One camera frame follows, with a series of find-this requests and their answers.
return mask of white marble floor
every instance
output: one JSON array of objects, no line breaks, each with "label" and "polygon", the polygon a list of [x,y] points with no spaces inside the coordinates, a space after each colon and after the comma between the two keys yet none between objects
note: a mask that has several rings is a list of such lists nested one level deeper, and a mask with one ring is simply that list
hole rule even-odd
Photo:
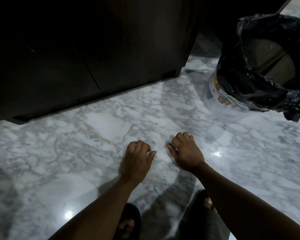
[{"label": "white marble floor", "polygon": [[236,122],[214,117],[204,86],[220,47],[200,33],[179,78],[25,125],[0,121],[0,239],[47,239],[112,184],[135,140],[157,151],[129,198],[142,215],[140,239],[173,237],[202,188],[164,147],[179,131],[194,135],[214,169],[300,224],[300,121],[273,111]]}]

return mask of person's left hand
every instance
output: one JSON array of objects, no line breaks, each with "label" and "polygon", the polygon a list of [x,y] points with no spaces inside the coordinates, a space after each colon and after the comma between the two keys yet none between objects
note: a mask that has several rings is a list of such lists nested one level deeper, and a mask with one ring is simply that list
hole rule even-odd
[{"label": "person's left hand", "polygon": [[122,180],[132,183],[134,187],[144,180],[157,153],[153,151],[147,155],[150,151],[151,147],[143,141],[130,142],[121,165]]}]

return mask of person's left arm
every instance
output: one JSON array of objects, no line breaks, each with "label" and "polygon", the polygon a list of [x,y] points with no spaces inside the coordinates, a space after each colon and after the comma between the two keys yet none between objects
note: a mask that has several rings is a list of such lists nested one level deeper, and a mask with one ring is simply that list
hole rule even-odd
[{"label": "person's left arm", "polygon": [[131,142],[121,166],[121,177],[106,193],[80,211],[49,240],[112,240],[124,206],[136,186],[146,177],[156,154],[143,141]]}]

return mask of person's right arm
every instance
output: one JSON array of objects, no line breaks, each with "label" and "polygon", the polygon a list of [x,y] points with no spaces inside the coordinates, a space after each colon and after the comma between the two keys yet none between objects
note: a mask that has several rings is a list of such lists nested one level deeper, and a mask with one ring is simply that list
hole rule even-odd
[{"label": "person's right arm", "polygon": [[182,169],[200,180],[222,220],[238,240],[300,239],[300,225],[208,166],[193,136],[178,133],[166,147]]}]

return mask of foot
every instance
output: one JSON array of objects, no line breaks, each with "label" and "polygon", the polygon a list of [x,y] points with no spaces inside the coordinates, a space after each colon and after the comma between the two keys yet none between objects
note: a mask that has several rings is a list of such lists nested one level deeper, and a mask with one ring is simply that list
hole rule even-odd
[{"label": "foot", "polygon": [[133,219],[125,219],[119,222],[118,229],[122,231],[120,239],[128,239],[134,228]]},{"label": "foot", "polygon": [[208,209],[213,210],[215,213],[218,214],[218,211],[217,211],[216,207],[213,205],[210,197],[207,197],[207,198],[204,199],[203,205],[205,207],[207,207]]}]

